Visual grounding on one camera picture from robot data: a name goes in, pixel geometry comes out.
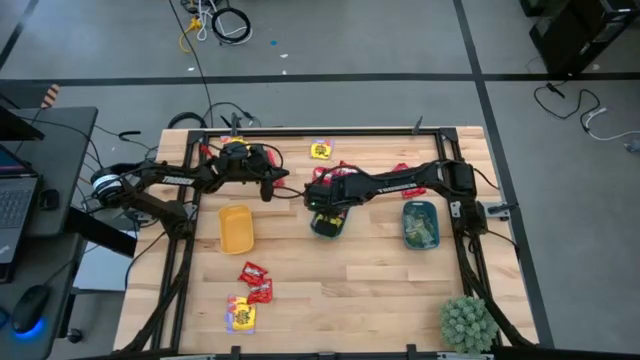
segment black desk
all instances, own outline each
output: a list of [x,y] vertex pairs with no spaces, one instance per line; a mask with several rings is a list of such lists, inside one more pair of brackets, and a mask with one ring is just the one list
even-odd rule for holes
[[[20,116],[33,118],[37,109],[14,112]],[[38,120],[68,125],[91,136],[97,113],[96,108],[89,107],[51,108],[40,112]],[[45,139],[25,142],[18,156],[29,161],[44,177],[43,190],[52,188],[58,190],[60,207],[51,212],[37,210],[30,217],[26,229],[27,236],[23,238],[18,249],[14,279],[10,284],[0,285],[0,307],[9,313],[27,288],[44,283],[51,274],[71,259],[79,261],[85,242],[83,237],[77,234],[78,232],[83,233],[86,227],[94,227],[98,228],[97,231],[104,230],[107,234],[116,233],[122,236],[119,231],[73,208],[70,209],[75,184],[87,150],[87,139],[81,134],[59,126],[45,123],[35,123],[34,126],[45,133]],[[3,144],[10,150],[15,150],[18,145],[17,143]],[[84,238],[95,241],[94,236],[87,236],[86,233],[84,235]],[[129,239],[133,249],[135,242],[132,238]],[[10,324],[0,329],[0,358],[31,360],[49,356],[53,341],[59,335],[61,324],[68,320],[65,315],[70,315],[70,312],[67,312],[67,302],[76,269],[77,263],[67,266],[50,282],[51,296],[44,310],[41,327],[37,332],[34,331],[31,336],[18,336],[13,332]]]

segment yellow plastic container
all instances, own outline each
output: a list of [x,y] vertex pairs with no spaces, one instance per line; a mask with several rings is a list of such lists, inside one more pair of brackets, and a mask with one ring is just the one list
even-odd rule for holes
[[242,254],[253,248],[253,221],[247,206],[225,206],[218,211],[218,218],[223,253]]

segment succulent plant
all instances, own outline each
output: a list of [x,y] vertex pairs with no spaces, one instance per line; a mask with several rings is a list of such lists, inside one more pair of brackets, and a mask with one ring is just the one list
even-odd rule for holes
[[477,355],[491,348],[499,327],[484,300],[463,296],[442,305],[440,329],[447,346],[460,354]]

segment gray floor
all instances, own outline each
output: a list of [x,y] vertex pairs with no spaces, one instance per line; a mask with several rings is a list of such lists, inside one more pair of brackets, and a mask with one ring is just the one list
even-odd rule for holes
[[[11,5],[19,14],[26,1],[11,3],[21,3]],[[402,0],[401,6],[386,0],[232,3],[247,12],[255,37],[238,47],[220,47],[212,40],[198,43],[206,75],[278,75],[283,70],[288,74],[470,73],[451,0]],[[532,20],[522,15],[516,1],[463,3],[483,72],[544,72],[528,38]],[[0,14],[0,43],[13,29],[5,19],[17,22],[14,16]],[[188,70],[194,61],[178,49],[178,36],[166,2],[40,1],[0,79],[198,76],[197,70]],[[636,23],[589,71],[640,71],[639,40]],[[289,56],[283,59],[282,54]],[[640,280],[635,274],[640,266],[634,259],[640,250],[634,241],[640,230],[634,211],[640,203],[634,186],[640,177],[640,158],[623,149],[624,141],[591,139],[575,117],[560,121],[546,114],[532,96],[541,85],[492,82],[487,88],[555,344],[640,353],[635,335],[640,320]],[[265,126],[412,125],[420,115],[425,125],[485,124],[472,82],[209,88],[214,101],[237,102]],[[598,134],[640,129],[638,81],[569,83],[562,88],[566,101],[547,94],[541,98],[558,112],[568,112],[581,88],[598,94],[610,110],[594,120]],[[63,87],[56,106],[78,105],[97,106],[98,124],[113,131],[141,130],[140,139],[155,144],[178,112],[204,112],[206,97],[202,85]],[[94,139],[105,163],[137,160],[144,154],[143,149],[99,131]],[[121,298],[87,297],[78,302],[73,322],[93,336],[79,348],[56,344],[52,358],[90,355],[91,349],[103,354],[110,347]],[[95,312],[100,313],[99,320],[82,322],[97,316]]]

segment blue bowl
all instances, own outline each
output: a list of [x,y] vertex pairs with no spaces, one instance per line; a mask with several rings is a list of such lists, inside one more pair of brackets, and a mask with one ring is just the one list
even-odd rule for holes
[[428,201],[409,201],[402,209],[404,244],[411,250],[428,250],[440,245],[438,213]]

